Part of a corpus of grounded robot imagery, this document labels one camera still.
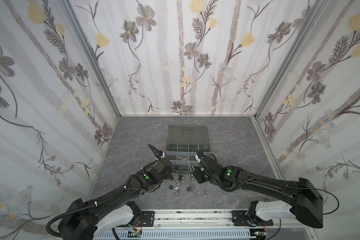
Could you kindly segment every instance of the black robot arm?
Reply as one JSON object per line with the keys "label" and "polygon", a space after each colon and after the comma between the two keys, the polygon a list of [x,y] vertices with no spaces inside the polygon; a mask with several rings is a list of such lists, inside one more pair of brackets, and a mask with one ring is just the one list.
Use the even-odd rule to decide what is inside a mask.
{"label": "black robot arm", "polygon": [[198,183],[209,181],[227,192],[241,188],[266,194],[291,205],[289,211],[299,222],[313,228],[323,227],[323,197],[309,180],[284,181],[257,175],[240,167],[223,167],[214,155],[206,156],[196,151],[200,168],[193,175]]}

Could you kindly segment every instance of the floral wallpaper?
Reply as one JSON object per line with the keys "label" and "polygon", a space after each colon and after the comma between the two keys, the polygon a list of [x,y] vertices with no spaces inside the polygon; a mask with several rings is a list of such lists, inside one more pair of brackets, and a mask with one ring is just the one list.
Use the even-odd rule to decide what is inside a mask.
{"label": "floral wallpaper", "polygon": [[[327,3],[257,119],[287,179],[338,197],[325,239],[360,238],[360,1]],[[323,196],[324,212],[334,210]]]}
{"label": "floral wallpaper", "polygon": [[0,239],[86,199],[116,118],[58,2],[0,0]]}
{"label": "floral wallpaper", "polygon": [[254,114],[314,1],[70,0],[121,114]]}

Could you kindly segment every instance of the yellow flower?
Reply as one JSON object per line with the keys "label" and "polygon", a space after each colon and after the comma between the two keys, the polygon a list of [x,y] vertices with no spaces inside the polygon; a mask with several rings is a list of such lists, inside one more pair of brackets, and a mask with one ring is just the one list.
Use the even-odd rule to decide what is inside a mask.
{"label": "yellow flower", "polygon": [[254,36],[251,33],[247,33],[244,36],[243,40],[241,41],[240,45],[246,47],[254,43],[254,41],[255,41]]}
{"label": "yellow flower", "polygon": [[56,23],[56,28],[61,35],[65,34],[64,26],[61,23]]}
{"label": "yellow flower", "polygon": [[291,107],[295,106],[295,97],[292,94],[288,95],[288,102],[291,105]]}
{"label": "yellow flower", "polygon": [[16,218],[16,214],[11,214],[10,215],[10,220],[14,220]]}
{"label": "yellow flower", "polygon": [[193,79],[190,76],[182,77],[183,82],[193,83]]}
{"label": "yellow flower", "polygon": [[0,203],[0,209],[2,209],[3,207],[5,207],[5,202]]}
{"label": "yellow flower", "polygon": [[81,107],[82,107],[82,108],[85,108],[85,106],[87,106],[90,102],[91,102],[91,99],[90,99],[90,98],[83,98],[83,99],[81,100]]}
{"label": "yellow flower", "polygon": [[102,35],[101,33],[97,33],[96,34],[96,44],[99,47],[105,47],[109,44],[109,39],[106,38],[104,35]]}
{"label": "yellow flower", "polygon": [[360,57],[360,44],[352,51],[350,54],[351,58],[358,58]]}
{"label": "yellow flower", "polygon": [[209,28],[214,28],[214,27],[216,27],[216,25],[217,25],[217,20],[216,19],[214,19],[214,18],[211,18],[210,20],[209,20]]}
{"label": "yellow flower", "polygon": [[44,22],[44,15],[41,8],[33,1],[29,1],[28,18],[33,23],[42,24]]}
{"label": "yellow flower", "polygon": [[204,8],[204,1],[205,0],[193,0],[188,7],[192,12],[199,13]]}
{"label": "yellow flower", "polygon": [[348,20],[348,28],[352,31],[360,30],[360,13],[350,17]]}

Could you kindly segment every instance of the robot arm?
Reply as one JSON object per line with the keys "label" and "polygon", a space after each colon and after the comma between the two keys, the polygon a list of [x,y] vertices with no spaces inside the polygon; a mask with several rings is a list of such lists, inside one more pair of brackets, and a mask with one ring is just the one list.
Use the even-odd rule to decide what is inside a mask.
{"label": "robot arm", "polygon": [[[83,202],[74,201],[67,212],[51,219],[46,230],[63,240],[90,240],[94,235],[119,225],[135,226],[141,219],[141,210],[129,200],[146,192],[153,192],[165,179],[172,177],[172,163],[164,157],[162,151],[149,145],[155,154],[156,161],[144,166],[130,175],[125,184],[104,194],[101,197]],[[239,188],[260,192],[281,201],[252,201],[245,216],[233,216],[232,221],[247,222],[247,226],[256,226],[262,221],[275,218],[294,218],[301,223],[322,228],[323,198],[312,190],[312,184],[300,178],[298,182],[283,181],[256,175],[235,166],[222,167],[213,154],[206,156],[197,150],[199,168],[193,172],[199,184],[211,182],[227,192]],[[51,225],[58,224],[60,233],[52,230]]]}

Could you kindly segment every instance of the black cable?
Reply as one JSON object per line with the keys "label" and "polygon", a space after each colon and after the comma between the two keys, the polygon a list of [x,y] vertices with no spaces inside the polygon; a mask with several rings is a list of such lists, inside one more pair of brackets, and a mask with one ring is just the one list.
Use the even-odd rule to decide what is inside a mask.
{"label": "black cable", "polygon": [[[100,204],[103,204],[103,203],[105,203],[105,202],[108,202],[108,201],[110,201],[110,200],[112,200],[112,199],[115,199],[116,197],[120,196],[120,194],[122,194],[124,191],[125,191],[125,190],[123,189],[123,190],[121,190],[120,192],[118,192],[118,193],[116,193],[116,194],[114,194],[114,195],[112,195],[112,196],[110,196],[110,197],[108,197],[108,198],[106,198],[106,199],[103,199],[103,200],[97,202],[97,203],[96,203],[97,206],[99,206]],[[48,222],[48,223],[46,224],[46,226],[45,226],[45,229],[46,229],[47,232],[48,232],[49,234],[51,234],[52,236],[54,236],[54,237],[61,237],[61,234],[60,234],[60,233],[55,232],[55,231],[51,228],[52,223],[56,222],[57,220],[59,220],[59,219],[61,219],[61,218],[63,218],[63,217],[66,217],[66,216],[68,216],[68,215],[75,214],[75,213],[77,213],[77,212],[81,212],[81,211],[83,211],[83,210],[96,207],[96,204],[93,203],[93,204],[86,205],[86,206],[80,207],[80,208],[78,208],[78,209],[74,209],[74,210],[65,212],[65,213],[63,213],[63,214],[60,214],[60,215],[52,218],[51,220],[49,220],[49,222]]]}
{"label": "black cable", "polygon": [[113,236],[116,238],[116,240],[120,240],[120,238],[117,236],[115,228],[112,228]]}
{"label": "black cable", "polygon": [[281,228],[281,219],[279,219],[279,229],[277,230],[277,232],[274,234],[274,235],[272,235],[272,237],[270,237],[270,238],[268,238],[267,240],[270,240],[271,238],[273,238],[274,236],[276,236],[276,234],[278,234],[279,233],[279,231],[280,231],[280,228]]}
{"label": "black cable", "polygon": [[322,189],[318,189],[318,188],[314,188],[314,187],[287,187],[287,186],[285,186],[285,185],[279,184],[279,183],[277,183],[277,182],[273,182],[273,181],[268,180],[268,179],[265,179],[265,178],[261,178],[261,177],[260,177],[260,179],[266,180],[266,181],[269,181],[269,182],[272,182],[272,183],[274,183],[274,184],[277,184],[277,185],[280,185],[280,186],[283,186],[283,187],[286,187],[286,188],[293,188],[293,189],[315,189],[315,190],[319,190],[319,191],[322,191],[322,192],[326,192],[326,193],[328,193],[328,194],[331,194],[331,195],[336,199],[336,201],[337,201],[337,207],[336,207],[335,210],[333,210],[333,211],[331,211],[331,212],[327,212],[327,213],[325,213],[325,214],[323,214],[323,215],[334,213],[334,212],[337,211],[337,209],[339,209],[339,207],[340,207],[340,202],[339,202],[339,200],[337,199],[337,197],[336,197],[334,194],[332,194],[332,193],[330,193],[330,192],[328,192],[328,191],[326,191],[326,190],[322,190]]}

